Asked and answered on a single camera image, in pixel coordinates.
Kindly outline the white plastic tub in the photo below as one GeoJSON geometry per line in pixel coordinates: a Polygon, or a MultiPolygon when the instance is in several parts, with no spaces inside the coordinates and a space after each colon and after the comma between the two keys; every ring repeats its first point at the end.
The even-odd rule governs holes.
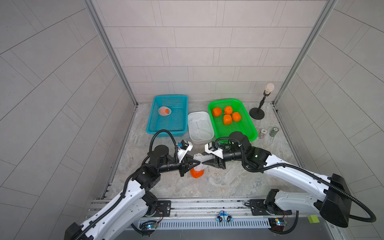
{"type": "Polygon", "coordinates": [[[188,115],[188,130],[194,145],[205,145],[215,136],[210,115],[207,112],[193,112],[188,115]]]}

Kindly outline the green plastic basket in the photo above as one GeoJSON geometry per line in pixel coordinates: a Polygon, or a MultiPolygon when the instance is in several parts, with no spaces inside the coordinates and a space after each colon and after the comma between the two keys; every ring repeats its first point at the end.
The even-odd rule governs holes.
{"type": "Polygon", "coordinates": [[[249,141],[254,141],[258,137],[257,130],[246,110],[244,104],[237,99],[218,100],[209,103],[209,115],[216,138],[228,137],[233,132],[241,132],[248,137],[249,141]],[[223,116],[225,107],[232,107],[234,112],[238,112],[242,119],[239,122],[232,122],[230,125],[224,125],[223,116]],[[220,108],[222,114],[219,117],[213,116],[213,109],[220,108]]]}

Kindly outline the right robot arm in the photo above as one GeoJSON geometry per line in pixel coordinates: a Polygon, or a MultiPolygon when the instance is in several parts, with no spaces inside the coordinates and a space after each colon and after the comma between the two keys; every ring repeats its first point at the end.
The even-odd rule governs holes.
{"type": "Polygon", "coordinates": [[[304,190],[303,193],[288,193],[272,189],[263,203],[249,203],[258,211],[270,215],[284,215],[290,211],[312,213],[342,228],[348,227],[350,219],[367,223],[377,220],[372,210],[351,195],[340,175],[328,177],[292,165],[267,150],[252,146],[241,132],[206,144],[205,153],[196,154],[194,159],[218,169],[226,169],[229,161],[240,161],[250,173],[268,174],[304,190]]]}

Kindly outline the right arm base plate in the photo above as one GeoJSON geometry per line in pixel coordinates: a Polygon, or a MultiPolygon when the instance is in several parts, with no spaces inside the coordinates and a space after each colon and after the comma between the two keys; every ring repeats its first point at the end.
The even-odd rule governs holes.
{"type": "Polygon", "coordinates": [[[283,211],[274,202],[267,201],[264,199],[260,200],[249,200],[244,202],[244,205],[251,209],[253,216],[283,216],[292,215],[292,211],[283,211]]]}

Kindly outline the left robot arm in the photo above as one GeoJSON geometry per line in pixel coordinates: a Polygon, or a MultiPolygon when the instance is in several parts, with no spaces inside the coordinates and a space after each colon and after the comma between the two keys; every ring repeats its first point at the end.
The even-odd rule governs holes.
{"type": "Polygon", "coordinates": [[[174,154],[170,155],[165,145],[154,147],[152,139],[147,156],[126,179],[123,190],[82,224],[72,223],[65,231],[66,240],[114,240],[135,221],[155,213],[158,198],[150,190],[160,181],[161,173],[178,171],[183,177],[200,164],[188,155],[193,148],[191,142],[177,143],[168,130],[160,130],[154,137],[161,133],[171,138],[174,154]]]}

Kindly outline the aluminium corner post left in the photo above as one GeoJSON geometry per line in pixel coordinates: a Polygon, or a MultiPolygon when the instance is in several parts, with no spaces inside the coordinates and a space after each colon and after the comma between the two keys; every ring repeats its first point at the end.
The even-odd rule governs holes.
{"type": "Polygon", "coordinates": [[[83,3],[85,5],[85,8],[86,8],[90,18],[91,18],[91,21],[94,24],[96,31],[99,34],[101,42],[102,42],[103,46],[105,47],[107,54],[109,55],[109,57],[111,59],[112,65],[114,66],[115,70],[117,71],[117,74],[120,77],[121,81],[123,82],[126,90],[128,91],[128,94],[131,97],[134,105],[137,106],[138,102],[134,96],[134,93],[133,93],[130,85],[129,85],[127,77],[126,77],[126,75],[123,71],[123,68],[122,68],[122,66],[121,66],[121,64],[117,58],[117,55],[113,49],[113,46],[112,46],[112,44],[111,44],[111,42],[107,36],[107,32],[105,31],[105,28],[101,22],[101,19],[100,19],[99,15],[95,9],[95,5],[94,5],[93,1],[84,0],[83,3]]]}

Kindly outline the netted orange front corner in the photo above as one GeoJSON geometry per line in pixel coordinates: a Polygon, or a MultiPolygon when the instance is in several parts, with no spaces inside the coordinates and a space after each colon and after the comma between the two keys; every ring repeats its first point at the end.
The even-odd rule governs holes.
{"type": "Polygon", "coordinates": [[[239,112],[234,112],[232,114],[232,119],[234,122],[239,122],[242,119],[242,116],[239,112]]]}

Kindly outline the aluminium front rail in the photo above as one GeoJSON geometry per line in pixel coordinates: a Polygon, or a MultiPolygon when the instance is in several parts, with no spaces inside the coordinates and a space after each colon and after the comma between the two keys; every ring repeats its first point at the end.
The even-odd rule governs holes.
{"type": "MultiPolygon", "coordinates": [[[[274,202],[283,211],[291,210],[292,214],[296,211],[307,215],[320,216],[322,202],[314,196],[304,193],[288,193],[279,191],[270,197],[243,197],[243,198],[173,198],[158,199],[158,201],[171,201],[171,212],[169,217],[148,218],[143,220],[170,220],[170,219],[212,219],[216,220],[220,211],[227,211],[234,219],[238,218],[272,218],[274,216],[253,216],[251,209],[244,205],[249,200],[264,199],[274,202]]],[[[87,220],[105,207],[111,200],[100,201],[91,204],[87,220]]]]}

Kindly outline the left circuit board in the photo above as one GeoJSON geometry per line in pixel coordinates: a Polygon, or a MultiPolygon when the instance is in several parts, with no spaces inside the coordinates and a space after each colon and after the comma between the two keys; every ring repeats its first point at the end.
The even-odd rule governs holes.
{"type": "Polygon", "coordinates": [[[140,224],[141,231],[154,231],[159,226],[159,221],[150,220],[140,224]]]}

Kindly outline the teal plastic basket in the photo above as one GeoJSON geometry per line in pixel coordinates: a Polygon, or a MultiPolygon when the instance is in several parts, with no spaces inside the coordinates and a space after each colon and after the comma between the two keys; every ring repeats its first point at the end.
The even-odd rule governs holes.
{"type": "Polygon", "coordinates": [[[161,95],[154,97],[147,133],[154,135],[159,130],[168,130],[174,137],[182,137],[188,130],[188,97],[186,95],[161,95]],[[159,109],[167,107],[170,114],[161,116],[159,109]]]}

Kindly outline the circuit board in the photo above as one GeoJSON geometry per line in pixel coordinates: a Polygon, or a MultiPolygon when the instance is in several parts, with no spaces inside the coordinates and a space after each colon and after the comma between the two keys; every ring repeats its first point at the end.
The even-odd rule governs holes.
{"type": "Polygon", "coordinates": [[[288,225],[288,221],[284,220],[283,218],[269,218],[269,224],[270,224],[270,231],[275,232],[284,232],[286,226],[288,225]]]}
{"type": "Polygon", "coordinates": [[[150,220],[140,224],[141,231],[154,231],[159,226],[159,221],[150,220]]]}

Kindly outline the right circuit board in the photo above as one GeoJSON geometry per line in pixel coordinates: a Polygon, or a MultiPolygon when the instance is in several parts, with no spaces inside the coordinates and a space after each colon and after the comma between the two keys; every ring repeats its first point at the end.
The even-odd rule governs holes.
{"type": "Polygon", "coordinates": [[[284,220],[283,218],[269,218],[269,224],[270,224],[270,231],[275,232],[284,232],[286,226],[288,225],[288,221],[284,220]]]}

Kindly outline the toy car sticker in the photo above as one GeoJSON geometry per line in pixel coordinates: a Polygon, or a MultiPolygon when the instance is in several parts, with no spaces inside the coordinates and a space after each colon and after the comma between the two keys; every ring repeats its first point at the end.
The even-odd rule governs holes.
{"type": "Polygon", "coordinates": [[[231,222],[233,220],[233,217],[228,214],[227,211],[220,211],[218,216],[216,217],[216,221],[219,223],[222,222],[231,222]]]}

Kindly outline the black stand with bulb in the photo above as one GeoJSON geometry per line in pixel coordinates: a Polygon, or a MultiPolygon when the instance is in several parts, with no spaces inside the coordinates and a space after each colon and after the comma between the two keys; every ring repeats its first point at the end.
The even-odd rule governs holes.
{"type": "Polygon", "coordinates": [[[250,117],[255,120],[262,120],[265,116],[265,112],[262,110],[262,106],[265,103],[266,98],[271,94],[271,92],[275,89],[275,85],[272,83],[268,83],[263,92],[263,98],[260,101],[260,104],[257,108],[252,108],[249,112],[250,117]]]}

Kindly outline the aluminium corner post right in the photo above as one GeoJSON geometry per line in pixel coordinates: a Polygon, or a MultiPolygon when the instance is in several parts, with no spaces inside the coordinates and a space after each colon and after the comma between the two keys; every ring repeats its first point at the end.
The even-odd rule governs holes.
{"type": "Polygon", "coordinates": [[[303,45],[300,53],[298,54],[291,70],[289,71],[285,81],[283,82],[281,89],[279,90],[275,100],[273,101],[274,106],[276,106],[281,98],[283,97],[284,92],[288,88],[290,82],[294,78],[297,70],[299,69],[300,65],[302,64],[304,58],[307,56],[309,50],[311,49],[312,45],[314,44],[317,36],[319,35],[321,29],[323,28],[325,22],[329,18],[332,10],[334,9],[334,6],[338,0],[328,0],[326,1],[326,4],[324,5],[317,21],[315,22],[309,36],[307,37],[307,40],[305,41],[305,44],[303,45]]]}

